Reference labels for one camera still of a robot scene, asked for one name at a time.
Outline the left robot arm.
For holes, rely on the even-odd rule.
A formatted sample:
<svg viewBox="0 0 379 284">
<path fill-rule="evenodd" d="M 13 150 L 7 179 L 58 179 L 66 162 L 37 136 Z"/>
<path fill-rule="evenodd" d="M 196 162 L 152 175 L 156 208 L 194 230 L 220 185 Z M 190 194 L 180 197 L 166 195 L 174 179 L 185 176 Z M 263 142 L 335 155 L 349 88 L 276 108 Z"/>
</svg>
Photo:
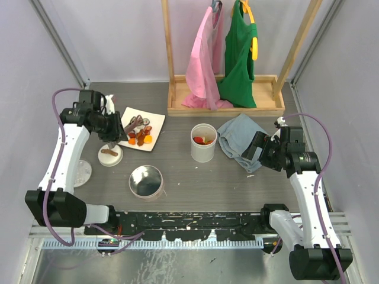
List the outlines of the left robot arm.
<svg viewBox="0 0 379 284">
<path fill-rule="evenodd" d="M 38 188 L 27 191 L 25 203 L 40 226 L 97 224 L 104 234 L 113 234 L 118 229 L 114 207 L 87 204 L 74 195 L 79 159 L 91 133 L 106 144 L 126 137 L 112 95 L 83 89 L 71 107 L 56 115 L 59 134 L 52 159 Z"/>
</svg>

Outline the orange food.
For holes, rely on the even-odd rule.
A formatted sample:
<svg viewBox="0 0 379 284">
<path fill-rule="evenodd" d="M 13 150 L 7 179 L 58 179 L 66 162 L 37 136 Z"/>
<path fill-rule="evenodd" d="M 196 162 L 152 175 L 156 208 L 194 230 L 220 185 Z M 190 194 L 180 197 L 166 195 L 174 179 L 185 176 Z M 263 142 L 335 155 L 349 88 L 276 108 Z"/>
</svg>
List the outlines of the orange food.
<svg viewBox="0 0 379 284">
<path fill-rule="evenodd" d="M 205 137 L 199 137 L 199 136 L 193 137 L 192 139 L 196 144 L 201 145 L 201 146 L 212 144 L 214 141 L 214 140 L 208 140 Z"/>
</svg>

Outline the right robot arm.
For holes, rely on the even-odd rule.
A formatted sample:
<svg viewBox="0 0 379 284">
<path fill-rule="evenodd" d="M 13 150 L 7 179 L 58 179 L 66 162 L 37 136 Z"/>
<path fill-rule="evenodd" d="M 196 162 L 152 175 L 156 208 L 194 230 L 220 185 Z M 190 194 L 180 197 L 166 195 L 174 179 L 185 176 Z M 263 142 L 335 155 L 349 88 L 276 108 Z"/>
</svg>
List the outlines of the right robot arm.
<svg viewBox="0 0 379 284">
<path fill-rule="evenodd" d="M 279 126 L 273 136 L 257 131 L 243 153 L 275 171 L 285 170 L 296 193 L 301 225 L 283 204 L 265 204 L 260 226 L 266 233 L 276 231 L 289 249 L 289 264 L 297 280 L 344 280 L 343 273 L 353 261 L 350 249 L 343 248 L 329 217 L 323 196 L 322 168 L 316 153 L 306 151 L 301 127 Z"/>
</svg>

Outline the pink metal bowl container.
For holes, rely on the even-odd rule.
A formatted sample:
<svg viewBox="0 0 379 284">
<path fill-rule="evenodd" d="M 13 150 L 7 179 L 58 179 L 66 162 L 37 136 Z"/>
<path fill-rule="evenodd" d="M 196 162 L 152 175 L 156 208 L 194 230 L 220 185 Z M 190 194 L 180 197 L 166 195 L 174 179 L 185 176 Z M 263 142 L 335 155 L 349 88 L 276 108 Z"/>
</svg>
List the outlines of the pink metal bowl container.
<svg viewBox="0 0 379 284">
<path fill-rule="evenodd" d="M 129 188 L 135 197 L 146 202 L 155 201 L 164 192 L 163 176 L 154 166 L 139 166 L 129 177 Z"/>
</svg>

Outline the metal tongs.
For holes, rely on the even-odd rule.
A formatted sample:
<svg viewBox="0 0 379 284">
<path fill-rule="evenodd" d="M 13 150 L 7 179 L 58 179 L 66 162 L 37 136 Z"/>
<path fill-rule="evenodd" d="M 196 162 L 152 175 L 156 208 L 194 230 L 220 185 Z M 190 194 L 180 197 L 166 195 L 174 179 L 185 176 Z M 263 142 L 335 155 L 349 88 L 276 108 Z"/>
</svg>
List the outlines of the metal tongs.
<svg viewBox="0 0 379 284">
<path fill-rule="evenodd" d="M 143 125 L 143 118 L 141 115 L 137 115 L 136 117 L 132 117 L 129 124 L 127 124 L 124 127 L 124 132 L 126 134 L 130 133 L 132 130 L 134 130 L 137 126 Z"/>
</svg>

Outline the tall white cylinder container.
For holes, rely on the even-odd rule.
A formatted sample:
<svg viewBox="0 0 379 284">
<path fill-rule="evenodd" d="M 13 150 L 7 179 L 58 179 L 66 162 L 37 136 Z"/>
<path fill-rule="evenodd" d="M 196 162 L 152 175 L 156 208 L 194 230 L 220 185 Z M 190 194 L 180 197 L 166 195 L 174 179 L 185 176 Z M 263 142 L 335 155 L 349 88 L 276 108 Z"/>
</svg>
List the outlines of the tall white cylinder container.
<svg viewBox="0 0 379 284">
<path fill-rule="evenodd" d="M 214 140 L 212 144 L 201 146 L 196 144 L 193 141 L 193 137 L 205 137 L 208 140 Z M 216 141 L 217 141 L 217 131 L 216 129 L 206 123 L 201 123 L 195 125 L 190 134 L 191 138 L 191 156 L 192 158 L 199 163 L 207 163 L 209 162 L 213 156 L 214 156 L 214 151 L 216 148 Z"/>
</svg>

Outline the blue denim shorts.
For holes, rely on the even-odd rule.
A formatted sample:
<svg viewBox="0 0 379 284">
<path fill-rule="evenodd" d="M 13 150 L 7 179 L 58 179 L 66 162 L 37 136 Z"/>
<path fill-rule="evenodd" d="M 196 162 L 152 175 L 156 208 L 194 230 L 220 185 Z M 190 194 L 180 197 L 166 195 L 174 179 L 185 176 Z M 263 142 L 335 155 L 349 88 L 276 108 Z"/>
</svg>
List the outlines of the blue denim shorts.
<svg viewBox="0 0 379 284">
<path fill-rule="evenodd" d="M 255 121 L 245 114 L 225 122 L 217 129 L 218 142 L 223 153 L 230 159 L 234 159 L 248 173 L 253 173 L 261 167 L 258 158 L 262 149 L 256 148 L 253 151 L 252 159 L 242 157 L 242 154 L 249 148 L 256 132 L 267 133 Z"/>
</svg>

